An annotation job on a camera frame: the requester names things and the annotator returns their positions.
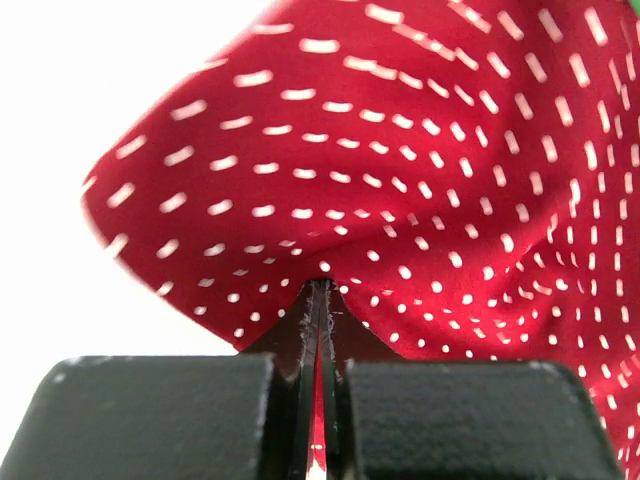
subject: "red fabric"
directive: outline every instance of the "red fabric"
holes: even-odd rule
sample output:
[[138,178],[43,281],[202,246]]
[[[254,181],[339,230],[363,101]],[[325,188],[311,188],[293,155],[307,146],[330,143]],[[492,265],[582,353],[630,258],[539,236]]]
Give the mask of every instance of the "red fabric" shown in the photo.
[[277,4],[100,159],[90,217],[238,349],[327,275],[407,357],[563,362],[635,478],[633,10],[372,1]]

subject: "polka dot fabric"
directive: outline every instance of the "polka dot fabric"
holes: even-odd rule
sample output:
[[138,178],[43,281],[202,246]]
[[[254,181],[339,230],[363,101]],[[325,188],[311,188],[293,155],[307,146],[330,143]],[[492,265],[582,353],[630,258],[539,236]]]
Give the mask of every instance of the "polka dot fabric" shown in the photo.
[[570,3],[277,3],[100,159],[88,214],[240,350],[328,276],[408,358],[567,364],[635,479],[640,23]]

